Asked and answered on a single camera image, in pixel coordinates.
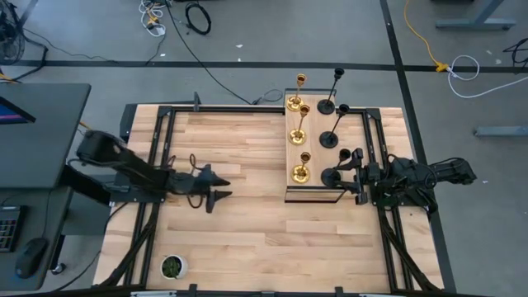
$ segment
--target keyboard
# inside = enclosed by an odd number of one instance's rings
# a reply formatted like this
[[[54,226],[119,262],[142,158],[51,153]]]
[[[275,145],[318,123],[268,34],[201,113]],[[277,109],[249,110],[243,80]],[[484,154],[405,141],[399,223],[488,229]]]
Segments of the keyboard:
[[[0,207],[0,252],[13,252],[25,210],[25,206]]]

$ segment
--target concrete floor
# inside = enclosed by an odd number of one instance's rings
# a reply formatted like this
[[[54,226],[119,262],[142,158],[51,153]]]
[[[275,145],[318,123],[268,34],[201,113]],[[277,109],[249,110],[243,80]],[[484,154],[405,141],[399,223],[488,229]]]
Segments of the concrete floor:
[[[28,2],[14,3],[21,11]],[[511,0],[497,10],[494,16],[516,18],[518,25],[509,31],[438,31],[434,27],[438,18],[471,16],[484,2],[412,0],[408,16],[429,39],[433,53],[442,62],[450,63],[459,54],[469,54],[485,66],[510,66],[510,55],[502,50],[527,37],[528,19],[524,14],[528,2]],[[403,63],[431,65],[424,44],[405,26],[404,3],[389,1]],[[146,61],[159,40],[139,24],[138,5],[139,1],[130,0],[40,1],[26,28],[72,53]],[[213,19],[213,30],[208,36],[190,33],[185,38],[204,61],[394,63],[380,3],[376,1],[229,0],[202,5]],[[176,4],[172,9],[175,16],[183,17],[184,6]],[[167,26],[167,40],[160,54],[165,55],[155,60],[193,61],[177,38],[168,14],[162,23]],[[28,45],[23,59],[39,56],[40,52]],[[49,59],[83,58],[50,49]],[[9,76],[16,76],[28,68],[3,69]],[[211,72],[250,101],[271,88],[294,86],[299,72],[308,76],[306,87],[332,84],[331,69],[213,68]],[[528,274],[528,256],[524,252],[528,249],[528,233],[523,229],[528,223],[528,186],[524,182],[528,140],[477,139],[472,130],[478,125],[526,125],[528,101],[523,91],[528,82],[464,100],[450,91],[445,73],[406,74],[427,160],[433,163],[448,157],[466,158],[478,176],[472,186],[441,184],[436,190],[457,290],[480,295],[523,295],[528,291],[524,277]],[[461,93],[474,94],[523,75],[487,73],[473,82],[455,82],[455,87]],[[238,103],[200,68],[47,67],[24,82],[90,83],[92,94],[82,120],[94,129],[113,134],[118,132],[120,115],[127,103],[190,100],[194,91],[205,103]],[[338,100],[352,106],[403,107],[394,71],[347,70],[337,90]],[[79,141],[77,137],[74,148]],[[96,212],[101,219],[107,216],[102,210]],[[86,255],[82,263],[91,261],[100,242],[101,236],[98,240],[69,239],[61,261],[72,270],[49,276],[42,290],[70,280],[83,268],[77,255]],[[92,267],[71,288],[88,287],[94,270]]]

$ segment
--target monitor screen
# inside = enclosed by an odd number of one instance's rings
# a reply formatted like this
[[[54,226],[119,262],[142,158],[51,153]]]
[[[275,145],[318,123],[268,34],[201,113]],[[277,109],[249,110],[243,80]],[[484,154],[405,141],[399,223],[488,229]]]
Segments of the monitor screen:
[[[33,123],[35,117],[0,97],[0,125]]]

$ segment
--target wooden tabletop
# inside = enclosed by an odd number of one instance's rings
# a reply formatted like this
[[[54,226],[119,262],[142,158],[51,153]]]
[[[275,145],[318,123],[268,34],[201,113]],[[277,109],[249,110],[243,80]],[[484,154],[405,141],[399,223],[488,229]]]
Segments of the wooden tabletop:
[[[157,110],[156,105],[139,105],[135,113],[129,148],[143,159],[149,154]],[[380,111],[388,151],[411,158],[402,110]],[[340,129],[360,134],[360,122],[346,116]],[[375,207],[355,205],[352,196],[336,204],[284,202],[284,115],[177,112],[173,133],[174,167],[189,172],[193,153],[198,166],[210,163],[231,181],[222,188],[233,194],[219,201],[213,214],[206,214],[204,206],[192,209],[185,196],[167,196],[158,219],[149,289],[187,290],[194,283],[198,290],[333,292],[342,286],[346,292],[389,292]],[[357,141],[350,145],[365,146],[364,140]],[[192,199],[198,203],[199,198]],[[108,224],[94,284],[105,280],[129,249],[136,211],[136,204],[127,205]],[[442,287],[426,212],[419,207],[401,207],[400,212],[409,253],[430,281]],[[189,262],[189,273],[181,280],[160,275],[159,265],[170,254]],[[393,254],[403,288],[400,261]]]

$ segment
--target plant pot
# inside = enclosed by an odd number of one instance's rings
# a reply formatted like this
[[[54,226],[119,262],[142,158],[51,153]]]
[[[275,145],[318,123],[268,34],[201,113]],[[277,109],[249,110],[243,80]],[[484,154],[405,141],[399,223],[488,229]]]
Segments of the plant pot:
[[[176,260],[176,263],[179,267],[178,273],[174,277],[166,276],[165,273],[163,273],[163,263],[166,261],[172,261],[171,258],[174,258]],[[187,274],[187,270],[189,269],[189,264],[187,261],[178,255],[168,255],[166,256],[162,263],[159,265],[159,272],[162,274],[162,276],[168,280],[174,280],[174,279],[181,279],[185,274]]]

